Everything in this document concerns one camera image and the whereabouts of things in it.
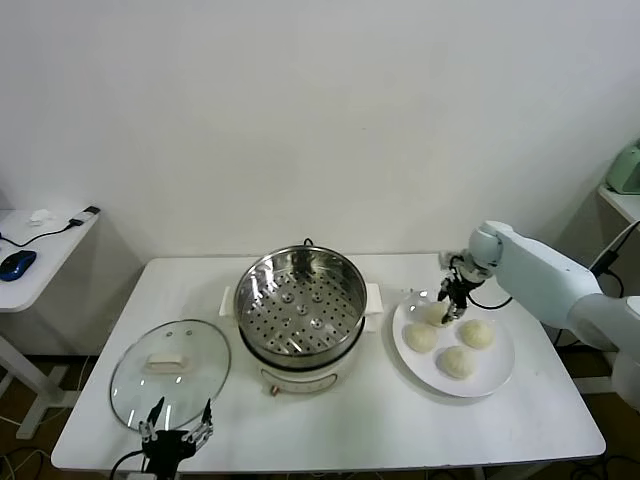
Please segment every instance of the floor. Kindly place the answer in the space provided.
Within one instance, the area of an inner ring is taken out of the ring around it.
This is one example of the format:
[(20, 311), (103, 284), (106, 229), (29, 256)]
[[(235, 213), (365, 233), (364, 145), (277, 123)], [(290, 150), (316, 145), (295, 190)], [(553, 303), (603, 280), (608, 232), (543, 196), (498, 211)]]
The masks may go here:
[[(608, 373), (608, 365), (600, 354), (562, 353), (561, 357), (573, 377), (596, 376)], [(63, 380), (63, 388), (74, 389), (77, 387), (78, 377), (82, 368), (82, 360), (71, 365), (69, 372)], [(53, 366), (53, 363), (46, 361), (38, 361), (36, 364), (43, 372), (48, 372)], [(86, 378), (88, 378), (92, 368), (93, 363), (89, 362), (85, 369), (81, 385), (84, 385), (86, 382)], [(0, 398), (0, 415), (11, 419), (21, 419), (27, 412), (33, 398), (34, 394), (28, 388), (20, 382), (12, 382), (8, 392)], [(591, 395), (586, 397), (585, 400), (607, 440), (607, 457), (623, 455), (631, 459), (637, 459), (639, 463), (635, 464), (632, 461), (616, 457), (608, 463), (605, 474), (601, 465), (596, 465), (591, 471), (587, 471), (584, 467), (574, 462), (557, 462), (531, 477), (532, 480), (629, 480), (640, 478), (640, 415), (615, 394)], [(0, 455), (7, 454), (16, 448), (27, 446), (36, 446), (46, 452), (51, 452), (68, 417), (69, 411), (50, 411), (46, 418), (47, 421), (39, 427), (35, 438), (30, 441), (16, 440), (15, 432), (17, 427), (10, 423), (0, 421)], [(24, 449), (11, 454), (10, 461), (14, 468), (25, 460), (30, 453), (32, 453), (32, 450)], [(38, 468), (38, 455), (34, 455), (16, 472), (16, 478), (18, 480), (35, 479), (38, 474)], [(486, 472), (491, 474), (495, 470), (496, 469), (490, 468), (486, 469)], [(381, 475), (383, 480), (424, 480), (425, 478), (424, 471), (387, 471), (380, 472), (379, 474), (359, 473), (357, 474), (357, 478), (353, 480), (380, 480), (378, 475)], [(219, 480), (221, 476), (199, 476), (197, 478), (205, 479), (209, 477)], [(353, 474), (326, 475), (323, 479), (351, 480), (353, 477), (355, 477)], [(7, 465), (2, 462), (0, 480), (9, 478), (11, 477)], [(104, 479), (104, 477), (99, 474), (62, 472), (54, 468), (48, 459), (45, 459), (43, 462), (42, 470), (37, 478), (40, 480)], [(253, 478), (256, 480), (313, 480), (314, 477), (311, 477), (311, 475), (296, 474), (289, 475), (288, 478), (285, 475), (261, 475)], [(429, 479), (471, 480), (473, 479), (473, 473), (470, 469), (447, 471), (431, 470), (429, 471)]]

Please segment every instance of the dough ball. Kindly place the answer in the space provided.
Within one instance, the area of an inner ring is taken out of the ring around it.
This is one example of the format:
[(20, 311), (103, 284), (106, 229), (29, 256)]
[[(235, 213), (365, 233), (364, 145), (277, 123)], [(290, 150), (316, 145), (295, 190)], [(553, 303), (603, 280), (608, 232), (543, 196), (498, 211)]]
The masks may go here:
[(443, 324), (442, 317), (444, 317), (449, 309), (449, 305), (445, 302), (433, 302), (426, 309), (424, 319), (427, 323), (434, 327), (448, 327), (452, 322)]
[(473, 357), (464, 347), (449, 347), (440, 355), (438, 366), (447, 375), (464, 380), (476, 369)]
[(429, 325), (412, 323), (404, 327), (404, 340), (411, 350), (415, 350), (418, 353), (427, 353), (436, 346), (438, 332)]
[(469, 320), (460, 327), (460, 338), (470, 347), (482, 350), (491, 346), (495, 331), (485, 320)]

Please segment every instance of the blue mouse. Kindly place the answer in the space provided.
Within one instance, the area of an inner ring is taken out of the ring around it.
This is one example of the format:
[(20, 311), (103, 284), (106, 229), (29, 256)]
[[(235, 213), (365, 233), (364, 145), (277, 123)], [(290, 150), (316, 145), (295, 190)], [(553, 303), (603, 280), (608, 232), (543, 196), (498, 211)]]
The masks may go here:
[(0, 280), (11, 282), (19, 279), (35, 261), (38, 254), (33, 250), (12, 253), (0, 263)]

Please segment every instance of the glass lid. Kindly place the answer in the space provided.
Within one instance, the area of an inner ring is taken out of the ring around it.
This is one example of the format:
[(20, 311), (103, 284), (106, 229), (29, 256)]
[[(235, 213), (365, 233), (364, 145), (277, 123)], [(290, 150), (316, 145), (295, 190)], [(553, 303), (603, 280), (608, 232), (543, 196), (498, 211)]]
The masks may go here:
[(131, 345), (111, 377), (113, 413), (137, 430), (164, 397), (158, 430), (180, 428), (202, 415), (224, 385), (231, 351), (224, 334), (201, 320), (165, 323)]

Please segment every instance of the green device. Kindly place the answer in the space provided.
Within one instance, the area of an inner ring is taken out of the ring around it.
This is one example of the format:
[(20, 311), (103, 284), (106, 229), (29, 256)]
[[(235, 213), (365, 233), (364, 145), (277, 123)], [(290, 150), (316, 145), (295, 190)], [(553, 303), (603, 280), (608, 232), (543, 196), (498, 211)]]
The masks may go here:
[(640, 140), (618, 154), (607, 173), (607, 183), (618, 193), (640, 195)]

